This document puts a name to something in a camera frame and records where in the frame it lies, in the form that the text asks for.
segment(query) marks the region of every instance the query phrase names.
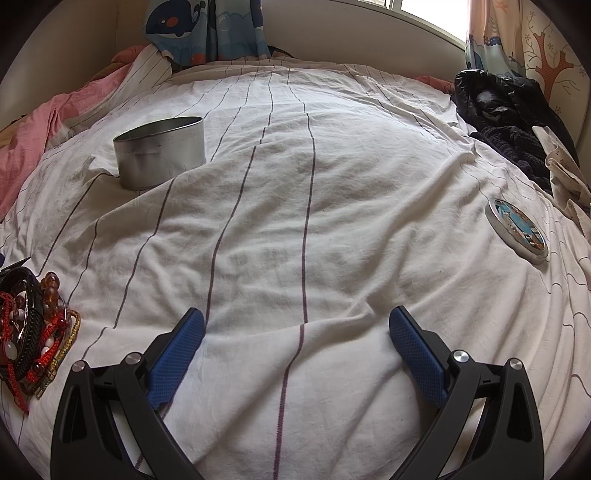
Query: white bead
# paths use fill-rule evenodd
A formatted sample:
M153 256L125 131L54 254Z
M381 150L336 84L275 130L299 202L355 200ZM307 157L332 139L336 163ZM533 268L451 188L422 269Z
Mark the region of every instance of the white bead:
M17 346L11 340L4 342L4 354L9 360L15 361L18 357Z

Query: window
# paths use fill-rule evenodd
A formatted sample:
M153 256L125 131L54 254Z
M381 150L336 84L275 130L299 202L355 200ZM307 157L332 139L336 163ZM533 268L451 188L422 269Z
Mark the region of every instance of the window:
M468 31L468 0L363 0L407 17L425 20L461 42Z

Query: bed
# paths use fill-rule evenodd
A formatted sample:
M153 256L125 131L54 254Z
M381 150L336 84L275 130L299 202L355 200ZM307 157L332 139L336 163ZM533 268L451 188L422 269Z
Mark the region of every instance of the bed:
M138 90L47 150L0 225L6 264L30 256L35 275L58 272L82 314L28 417L2 386L0 415L43 478L72 363L141 352L189 307L207 335L163 416L205 478L389 478L433 415L389 341L399 304L477 361L523 360L555 473L591 416L590 247L468 136L449 95L288 57L214 62ZM204 117L207 164L124 190L112 139L182 115ZM542 230L541 265L491 228L492 198Z

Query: blue gripper pad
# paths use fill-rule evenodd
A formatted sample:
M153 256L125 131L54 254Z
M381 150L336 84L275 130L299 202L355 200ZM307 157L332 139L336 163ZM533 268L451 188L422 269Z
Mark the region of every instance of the blue gripper pad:
M154 410L172 400L204 335L203 314L195 309L152 367L147 397Z
M390 338L426 399L441 408L447 400L445 370L400 307L390 313Z

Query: tin lid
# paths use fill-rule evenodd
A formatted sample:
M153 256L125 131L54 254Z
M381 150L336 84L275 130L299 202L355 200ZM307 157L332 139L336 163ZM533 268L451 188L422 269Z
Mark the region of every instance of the tin lid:
M501 199L492 199L486 204L485 212L495 232L517 255L535 265L541 264L548 256L544 235L516 206Z

